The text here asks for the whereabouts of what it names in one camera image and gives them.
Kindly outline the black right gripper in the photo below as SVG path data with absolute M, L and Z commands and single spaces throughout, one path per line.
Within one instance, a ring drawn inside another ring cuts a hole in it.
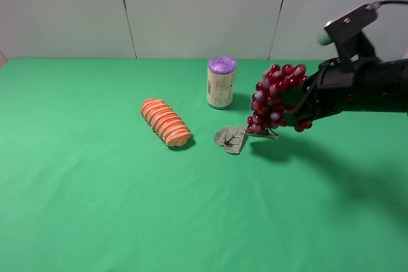
M 306 106 L 283 112 L 286 125 L 298 127 L 343 111 L 363 111 L 358 89 L 360 70 L 360 61 L 332 58 L 320 63 L 318 72 L 302 83 L 298 104 Z

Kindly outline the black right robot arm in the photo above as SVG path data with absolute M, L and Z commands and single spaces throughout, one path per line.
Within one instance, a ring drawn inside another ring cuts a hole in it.
M 283 113 L 291 127 L 343 111 L 407 113 L 407 60 L 330 59 L 280 98 L 294 108 Z

